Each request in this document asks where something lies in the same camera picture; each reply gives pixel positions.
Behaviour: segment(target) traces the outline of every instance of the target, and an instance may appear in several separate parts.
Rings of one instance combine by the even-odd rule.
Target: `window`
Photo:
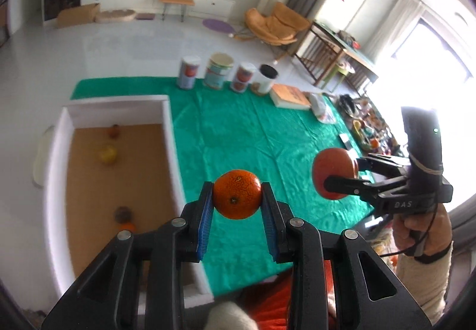
[[[458,90],[471,76],[448,43],[424,20],[420,20],[392,56],[399,66],[399,79],[406,85],[406,102],[438,108],[448,90]]]
[[[367,94],[400,144],[407,142],[400,108],[435,108],[441,128],[444,176],[454,187],[453,209],[476,193],[476,84],[461,58],[421,19],[398,50],[383,60],[382,77]]]

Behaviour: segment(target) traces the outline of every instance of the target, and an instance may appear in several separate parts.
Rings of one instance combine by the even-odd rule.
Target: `tv stand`
[[[199,18],[215,18],[228,21],[235,5],[232,0],[193,0],[195,6],[190,7],[188,15]],[[138,13],[161,14],[163,3],[159,0],[81,0],[81,5],[101,4],[101,10],[132,9]],[[171,6],[168,14],[180,15],[180,7]]]

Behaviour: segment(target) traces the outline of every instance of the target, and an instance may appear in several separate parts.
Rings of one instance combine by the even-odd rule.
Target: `book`
[[[309,100],[296,87],[275,84],[270,91],[270,97],[275,106],[282,109],[308,110],[311,108]]]

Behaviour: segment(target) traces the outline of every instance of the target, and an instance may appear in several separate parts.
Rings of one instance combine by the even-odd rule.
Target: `tile floor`
[[[89,24],[65,29],[33,20],[0,48],[0,278],[19,305],[48,310],[56,301],[43,232],[42,190],[32,164],[41,134],[56,122],[76,83],[90,77],[176,76],[180,58],[197,55],[203,67],[214,52],[236,63],[272,63],[259,41],[239,42],[206,29],[200,19]],[[278,82],[304,91],[304,68],[290,58],[276,67]],[[342,84],[336,94],[348,92]]]

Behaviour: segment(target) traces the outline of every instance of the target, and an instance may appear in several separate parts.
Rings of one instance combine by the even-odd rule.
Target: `black lid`
[[[268,79],[276,79],[278,77],[278,71],[267,64],[261,64],[259,66],[259,71],[261,72],[261,75],[267,77]]]

